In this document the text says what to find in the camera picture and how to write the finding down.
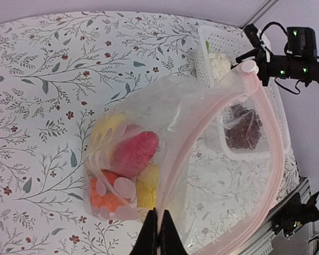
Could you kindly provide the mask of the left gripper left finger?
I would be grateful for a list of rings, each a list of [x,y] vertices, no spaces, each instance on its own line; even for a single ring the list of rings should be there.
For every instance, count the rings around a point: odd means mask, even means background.
[[[157,254],[157,212],[150,210],[142,225],[138,238],[130,255],[156,255]]]

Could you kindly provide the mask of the red toy bell pepper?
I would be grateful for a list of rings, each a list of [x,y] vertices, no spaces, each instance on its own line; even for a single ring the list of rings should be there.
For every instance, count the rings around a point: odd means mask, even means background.
[[[114,151],[111,170],[126,178],[134,178],[149,164],[157,152],[158,135],[143,131],[121,142]]]

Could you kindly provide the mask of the white toy cauliflower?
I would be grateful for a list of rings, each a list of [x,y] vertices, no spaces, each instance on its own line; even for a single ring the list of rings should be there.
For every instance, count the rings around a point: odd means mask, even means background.
[[[205,43],[213,78],[215,81],[220,81],[228,72],[230,72],[231,62],[225,54],[211,52],[209,42],[206,41]]]

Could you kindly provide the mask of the clear zip top bag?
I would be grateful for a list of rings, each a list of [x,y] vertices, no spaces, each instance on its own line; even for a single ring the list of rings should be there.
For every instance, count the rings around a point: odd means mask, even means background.
[[[257,64],[245,61],[210,87],[192,78],[164,76],[102,114],[99,118],[123,114],[126,120],[109,144],[94,152],[87,147],[87,210],[101,220],[140,222],[139,235],[150,211],[137,207],[139,175],[119,175],[111,162],[121,142],[152,131],[159,138],[148,164],[160,168],[154,207],[157,254],[165,210],[187,254],[234,254],[266,218],[284,171],[282,134],[257,73]],[[254,150],[227,146],[224,129],[236,104],[254,109],[263,124]]]

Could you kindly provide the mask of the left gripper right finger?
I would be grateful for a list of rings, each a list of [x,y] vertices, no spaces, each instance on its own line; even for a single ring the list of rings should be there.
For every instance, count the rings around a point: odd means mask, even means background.
[[[164,211],[159,232],[160,255],[187,255],[168,210]]]

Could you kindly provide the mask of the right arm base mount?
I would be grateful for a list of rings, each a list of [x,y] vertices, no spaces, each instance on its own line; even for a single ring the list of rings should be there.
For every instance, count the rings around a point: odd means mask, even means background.
[[[311,195],[306,203],[301,202],[300,193],[293,197],[272,217],[271,225],[275,235],[283,232],[288,238],[295,231],[319,220],[319,191]]]

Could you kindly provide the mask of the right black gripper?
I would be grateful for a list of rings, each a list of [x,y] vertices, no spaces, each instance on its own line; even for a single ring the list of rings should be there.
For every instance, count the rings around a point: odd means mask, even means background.
[[[259,68],[257,73],[258,78],[262,81],[264,87],[268,86],[270,76],[267,71],[267,67],[270,64],[271,56],[267,52],[260,52],[259,48],[254,48],[236,58],[236,62],[240,64],[243,60],[256,57],[256,64]]]

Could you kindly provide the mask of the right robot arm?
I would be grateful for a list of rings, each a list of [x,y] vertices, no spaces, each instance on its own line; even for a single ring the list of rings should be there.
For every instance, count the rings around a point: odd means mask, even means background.
[[[287,36],[284,55],[273,54],[263,40],[264,32],[271,26],[278,26]],[[303,83],[305,87],[312,82],[319,84],[319,56],[315,31],[312,28],[284,28],[278,22],[270,22],[262,31],[259,31],[254,24],[249,24],[245,26],[244,32],[253,49],[238,56],[236,63],[240,64],[252,57],[259,68],[257,75],[264,87],[267,87],[273,78],[280,88],[298,95],[299,83]]]

